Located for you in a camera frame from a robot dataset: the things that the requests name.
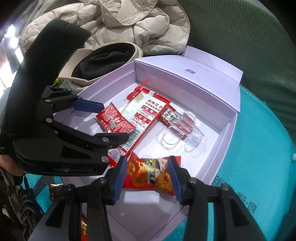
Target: beige hat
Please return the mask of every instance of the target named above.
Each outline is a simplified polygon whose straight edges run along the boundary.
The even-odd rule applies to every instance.
[[[108,44],[101,45],[98,49],[103,48],[107,45],[117,44],[117,43],[128,43],[128,44],[133,45],[133,47],[135,48],[135,52],[133,53],[132,57],[125,64],[132,62],[135,58],[142,58],[143,57],[143,51],[137,45],[135,45],[131,42],[111,42]],[[90,55],[94,51],[95,51],[94,49],[78,49],[72,55],[72,57],[69,59],[69,61],[65,64],[65,66],[63,67],[63,69],[59,73],[58,78],[63,79],[63,80],[68,80],[70,87],[77,93],[84,90],[85,88],[90,86],[92,83],[96,82],[97,80],[99,80],[100,78],[105,76],[105,75],[103,75],[103,76],[97,77],[92,80],[85,80],[85,79],[75,78],[75,77],[71,76],[75,67],[84,58],[86,58],[88,55]]]

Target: green fabric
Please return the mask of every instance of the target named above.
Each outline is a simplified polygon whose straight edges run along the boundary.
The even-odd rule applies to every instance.
[[[228,183],[272,241],[288,212],[296,183],[294,145],[278,118],[241,87],[241,112],[225,159],[212,185]],[[181,241],[184,220],[164,241]],[[213,240],[213,206],[209,205],[208,241]]]
[[[242,85],[273,110],[296,142],[296,47],[278,20],[246,0],[178,0],[195,48],[241,69]]]

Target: qr code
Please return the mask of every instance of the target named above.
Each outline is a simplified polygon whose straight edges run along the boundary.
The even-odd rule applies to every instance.
[[[196,72],[194,72],[193,70],[191,70],[191,69],[186,69],[185,71],[187,71],[187,72],[189,72],[189,73],[191,73],[191,74],[195,74]]]
[[[114,122],[110,123],[110,128],[113,129],[116,126],[116,124]]]

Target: green mesh fabric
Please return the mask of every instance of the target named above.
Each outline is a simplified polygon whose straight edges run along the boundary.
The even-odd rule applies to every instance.
[[[179,0],[195,48],[241,69],[296,143],[296,47],[279,21],[246,0]]]

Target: black fabric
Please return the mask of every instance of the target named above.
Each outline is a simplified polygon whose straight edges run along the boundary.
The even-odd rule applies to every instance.
[[[134,53],[135,47],[129,43],[114,43],[104,46],[81,60],[71,76],[84,80],[101,77],[123,66]]]

